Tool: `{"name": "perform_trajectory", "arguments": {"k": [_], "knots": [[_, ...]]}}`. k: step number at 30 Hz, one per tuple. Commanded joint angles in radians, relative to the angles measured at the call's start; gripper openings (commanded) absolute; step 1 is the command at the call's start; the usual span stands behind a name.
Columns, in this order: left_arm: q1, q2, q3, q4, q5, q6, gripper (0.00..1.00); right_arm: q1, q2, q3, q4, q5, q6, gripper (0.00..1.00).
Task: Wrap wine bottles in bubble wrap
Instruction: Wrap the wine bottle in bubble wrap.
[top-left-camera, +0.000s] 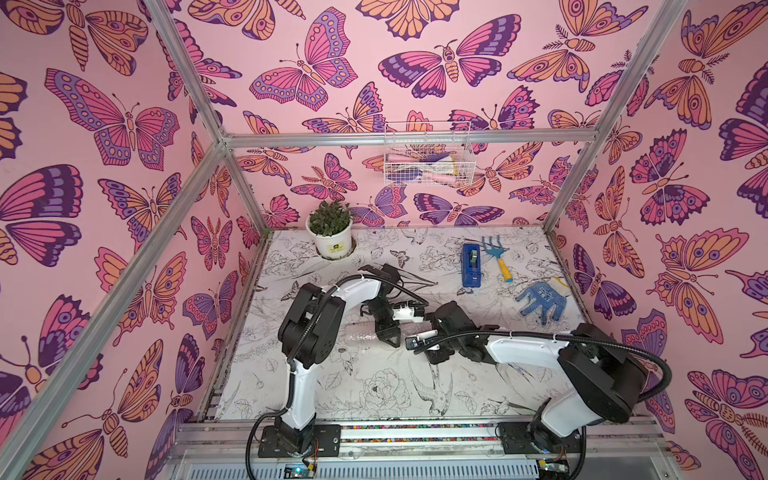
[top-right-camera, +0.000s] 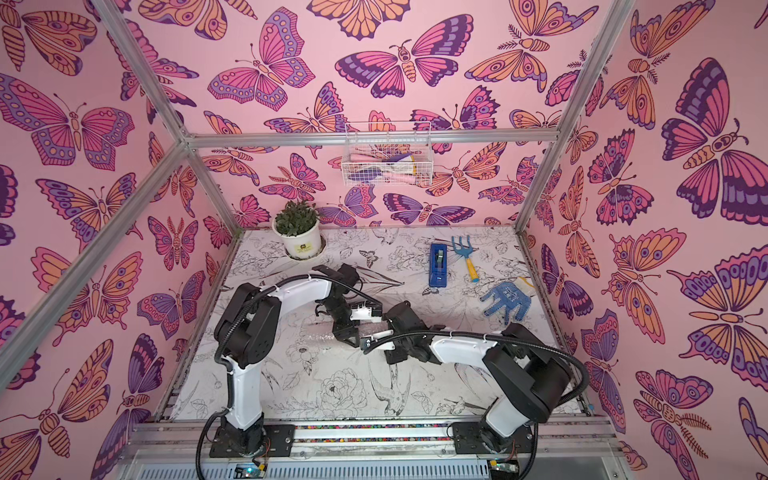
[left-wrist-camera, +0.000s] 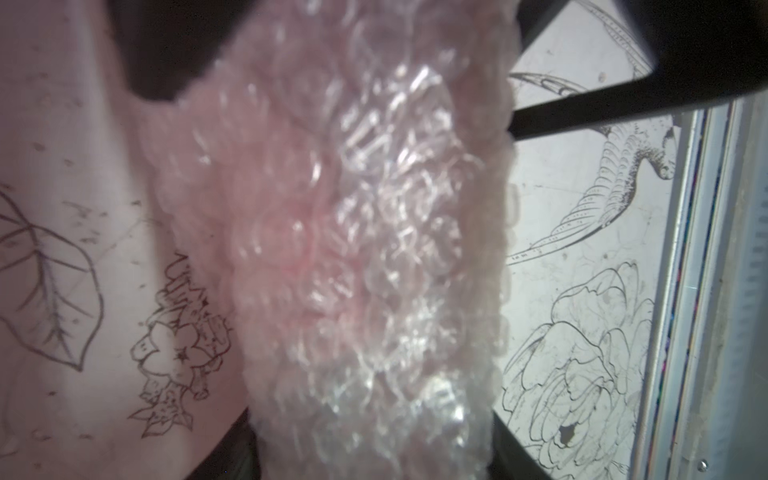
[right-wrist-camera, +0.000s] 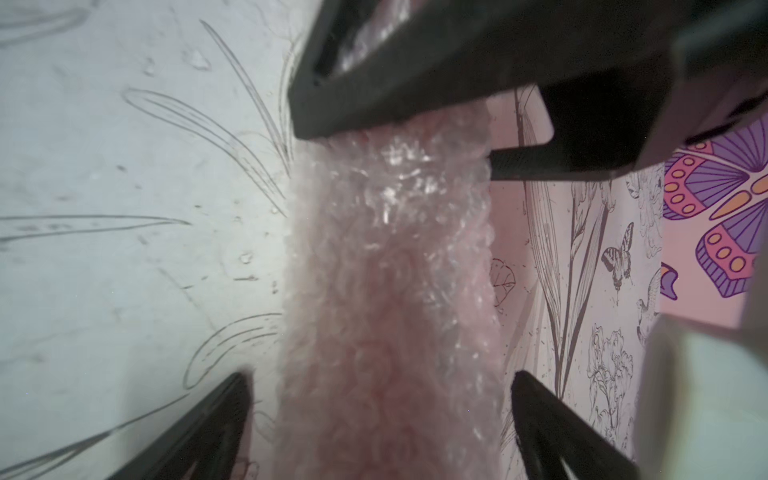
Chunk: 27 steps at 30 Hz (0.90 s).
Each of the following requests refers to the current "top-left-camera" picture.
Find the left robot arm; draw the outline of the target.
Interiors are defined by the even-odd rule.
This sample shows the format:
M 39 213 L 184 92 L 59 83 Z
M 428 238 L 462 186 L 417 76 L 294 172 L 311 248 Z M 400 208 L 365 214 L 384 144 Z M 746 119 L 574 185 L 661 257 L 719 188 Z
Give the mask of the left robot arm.
M 400 284 L 397 268 L 364 266 L 324 289 L 302 285 L 278 331 L 288 364 L 288 396 L 275 427 L 288 449 L 303 452 L 313 442 L 319 365 L 334 349 L 343 317 L 362 309 L 374 318 L 376 338 L 393 347 L 402 339 L 388 296 Z

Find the clear bubble wrap sheet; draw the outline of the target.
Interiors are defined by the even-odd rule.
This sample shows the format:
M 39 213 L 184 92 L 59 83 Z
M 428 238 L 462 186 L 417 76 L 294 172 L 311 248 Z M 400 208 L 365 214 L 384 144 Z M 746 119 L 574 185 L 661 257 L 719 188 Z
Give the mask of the clear bubble wrap sheet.
M 376 334 L 374 322 L 349 323 L 341 327 L 338 341 L 354 348 L 383 345 Z

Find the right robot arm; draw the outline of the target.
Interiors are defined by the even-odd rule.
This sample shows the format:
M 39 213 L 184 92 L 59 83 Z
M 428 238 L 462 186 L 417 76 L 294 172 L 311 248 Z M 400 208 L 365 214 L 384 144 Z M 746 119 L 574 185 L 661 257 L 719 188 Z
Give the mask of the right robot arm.
M 545 401 L 531 425 L 549 436 L 565 438 L 596 422 L 626 423 L 637 404 L 666 390 L 672 380 L 659 355 L 620 343 L 592 324 L 552 334 L 505 331 L 475 325 L 455 302 L 427 318 L 432 328 L 408 337 L 405 345 L 433 364 L 459 354 L 475 363 L 538 366 L 564 375 L 568 388 Z

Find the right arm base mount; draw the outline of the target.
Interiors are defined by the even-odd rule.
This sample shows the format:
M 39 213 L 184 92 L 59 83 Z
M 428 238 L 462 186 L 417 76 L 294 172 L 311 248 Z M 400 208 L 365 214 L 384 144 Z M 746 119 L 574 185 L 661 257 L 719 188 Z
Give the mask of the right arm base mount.
M 505 454 L 560 455 L 582 453 L 583 436 L 576 430 L 559 437 L 545 427 L 530 422 L 501 422 L 494 430 Z

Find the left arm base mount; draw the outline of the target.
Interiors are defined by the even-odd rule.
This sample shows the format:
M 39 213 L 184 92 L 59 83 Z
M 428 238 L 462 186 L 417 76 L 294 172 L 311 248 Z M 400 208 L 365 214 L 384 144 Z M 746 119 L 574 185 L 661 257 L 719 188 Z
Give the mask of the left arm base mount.
M 319 457 L 337 457 L 340 447 L 341 426 L 338 424 L 308 425 L 303 430 L 267 426 L 261 434 L 257 456 L 260 459 L 299 458 L 317 453 Z

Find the blue tape dispenser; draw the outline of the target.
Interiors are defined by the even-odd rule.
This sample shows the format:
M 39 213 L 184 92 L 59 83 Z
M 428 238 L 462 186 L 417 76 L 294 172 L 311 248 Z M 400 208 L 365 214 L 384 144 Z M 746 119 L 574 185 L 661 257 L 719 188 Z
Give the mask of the blue tape dispenser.
M 461 280 L 465 288 L 479 288 L 482 283 L 480 246 L 464 243 L 461 250 Z

